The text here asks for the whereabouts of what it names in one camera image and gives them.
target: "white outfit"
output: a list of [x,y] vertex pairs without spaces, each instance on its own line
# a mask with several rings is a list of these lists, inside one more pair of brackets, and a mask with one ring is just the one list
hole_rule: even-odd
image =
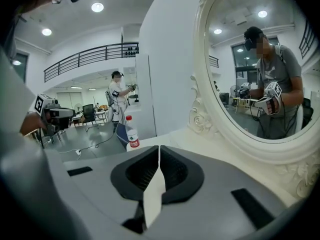
[[112,95],[112,93],[114,91],[120,93],[120,92],[123,91],[123,89],[121,88],[119,82],[116,83],[115,81],[112,80],[110,85],[109,85],[109,92],[110,92],[111,98],[113,99],[113,102],[114,102],[114,104],[111,106],[112,109],[113,109],[113,120],[112,121],[121,122],[128,105],[126,103],[125,96],[115,97],[115,96]]

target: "white pants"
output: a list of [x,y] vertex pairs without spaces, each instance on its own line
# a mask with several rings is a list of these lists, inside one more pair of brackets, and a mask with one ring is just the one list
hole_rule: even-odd
[[114,103],[112,106],[113,109],[113,122],[118,122],[121,123],[125,114],[125,111],[127,109],[127,104],[124,102],[118,102]]

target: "bottle label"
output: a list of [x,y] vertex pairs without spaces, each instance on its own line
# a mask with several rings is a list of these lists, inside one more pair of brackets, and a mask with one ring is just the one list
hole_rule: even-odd
[[136,130],[129,130],[127,132],[127,136],[129,139],[130,147],[132,147],[132,148],[139,147],[140,141],[138,139],[138,133]]
[[135,141],[129,141],[131,148],[136,148],[140,146],[140,141],[137,139]]

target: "water bottle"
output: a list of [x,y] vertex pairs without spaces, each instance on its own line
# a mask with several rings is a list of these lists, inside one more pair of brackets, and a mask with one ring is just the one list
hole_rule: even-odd
[[134,123],[132,122],[132,116],[127,115],[125,119],[126,119],[125,131],[126,131],[126,135],[128,136],[130,147],[131,148],[139,147],[140,142],[138,139],[138,131]]

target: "recessed light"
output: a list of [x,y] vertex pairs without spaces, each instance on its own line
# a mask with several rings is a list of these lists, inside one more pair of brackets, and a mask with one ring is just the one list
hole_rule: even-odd
[[19,66],[19,65],[21,65],[21,62],[19,60],[14,60],[14,61],[12,61],[12,64],[15,66]]
[[215,31],[213,31],[213,33],[215,33],[216,35],[219,35],[222,33],[222,30],[217,28]]
[[260,18],[264,18],[268,15],[268,13],[265,10],[259,11],[258,16]]
[[104,5],[100,2],[96,2],[91,6],[92,11],[99,13],[104,9]]
[[50,36],[52,34],[52,31],[49,28],[45,28],[44,30],[42,30],[42,34],[44,36]]

